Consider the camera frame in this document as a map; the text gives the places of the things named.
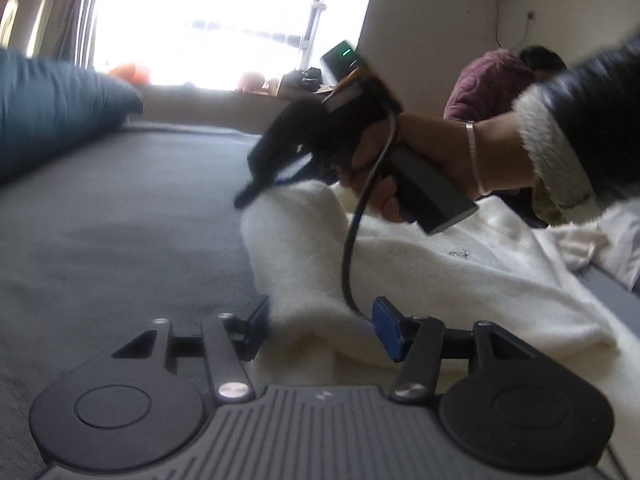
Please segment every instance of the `ribbed gray surface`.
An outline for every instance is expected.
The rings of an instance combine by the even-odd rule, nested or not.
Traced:
[[[97,480],[55,468],[42,480]],[[271,386],[251,404],[220,408],[177,458],[122,480],[484,480],[525,477],[463,455],[428,410],[373,386]],[[582,470],[564,480],[604,478]]]

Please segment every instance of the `white wall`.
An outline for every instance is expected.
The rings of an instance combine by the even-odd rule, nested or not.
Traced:
[[[407,110],[441,114],[460,70],[495,48],[496,0],[370,0],[358,48]]]
[[[535,12],[536,19],[527,44],[555,50],[568,64],[640,28],[640,0],[500,0],[503,45],[520,41],[528,10]]]

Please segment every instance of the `gray fabric surface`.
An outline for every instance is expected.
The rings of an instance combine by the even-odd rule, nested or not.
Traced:
[[[2,480],[42,468],[29,408],[62,373],[156,317],[196,328],[255,298],[232,206],[255,137],[146,130],[0,189]]]
[[[578,273],[578,279],[607,308],[640,338],[640,298],[626,290],[614,277],[595,266]]]

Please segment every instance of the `white bracelet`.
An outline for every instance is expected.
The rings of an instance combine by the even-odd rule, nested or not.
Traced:
[[[482,180],[480,180],[480,170],[478,170],[478,154],[476,151],[476,132],[474,131],[474,124],[466,124],[466,138],[469,142],[469,156],[471,157],[471,173],[474,174],[476,185],[478,186],[478,193],[482,196],[491,194],[491,191],[487,191],[482,186]]]

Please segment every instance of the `wrist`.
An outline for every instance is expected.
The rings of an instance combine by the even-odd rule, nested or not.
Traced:
[[[487,191],[531,187],[534,167],[510,112],[474,125],[478,170]]]

